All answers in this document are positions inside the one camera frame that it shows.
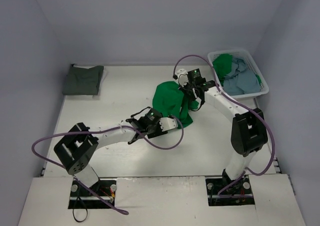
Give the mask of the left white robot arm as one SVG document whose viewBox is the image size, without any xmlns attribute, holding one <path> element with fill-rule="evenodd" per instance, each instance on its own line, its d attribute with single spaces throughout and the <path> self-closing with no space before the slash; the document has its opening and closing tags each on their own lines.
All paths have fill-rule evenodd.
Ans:
<svg viewBox="0 0 320 226">
<path fill-rule="evenodd" d="M 102 147 L 126 142 L 129 145 L 142 139 L 163 135 L 160 119 L 163 115 L 150 108 L 140 119 L 133 117 L 122 121 L 118 129 L 101 134 L 83 134 L 89 127 L 84 123 L 73 126 L 70 132 L 79 132 L 79 135 L 66 135 L 54 147 L 54 152 L 69 175 L 82 182 L 82 190 L 90 196 L 96 195 L 100 189 L 99 177 L 89 162 L 95 153 Z"/>
</svg>

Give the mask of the grey t shirt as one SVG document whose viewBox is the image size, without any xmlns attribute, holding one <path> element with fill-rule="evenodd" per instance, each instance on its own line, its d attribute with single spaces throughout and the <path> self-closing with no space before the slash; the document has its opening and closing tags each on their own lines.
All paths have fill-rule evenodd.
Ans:
<svg viewBox="0 0 320 226">
<path fill-rule="evenodd" d="M 65 96 L 98 95 L 103 72 L 103 66 L 91 68 L 70 66 L 62 88 L 62 94 Z"/>
</svg>

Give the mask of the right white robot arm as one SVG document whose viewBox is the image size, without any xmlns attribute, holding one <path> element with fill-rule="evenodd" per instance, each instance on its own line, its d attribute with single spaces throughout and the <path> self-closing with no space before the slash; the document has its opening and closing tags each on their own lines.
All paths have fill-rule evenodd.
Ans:
<svg viewBox="0 0 320 226">
<path fill-rule="evenodd" d="M 200 105 L 207 103 L 215 107 L 231 122 L 230 143 L 234 152 L 227 167 L 222 172 L 221 185 L 227 192 L 238 188 L 239 177 L 249 166 L 255 154 L 267 144 L 266 127 L 256 117 L 263 117 L 260 109 L 252 112 L 231 101 L 232 97 L 218 90 L 215 81 L 207 81 L 201 76 L 200 70 L 178 70 L 174 79 L 179 89 L 191 101 L 200 99 Z"/>
</svg>

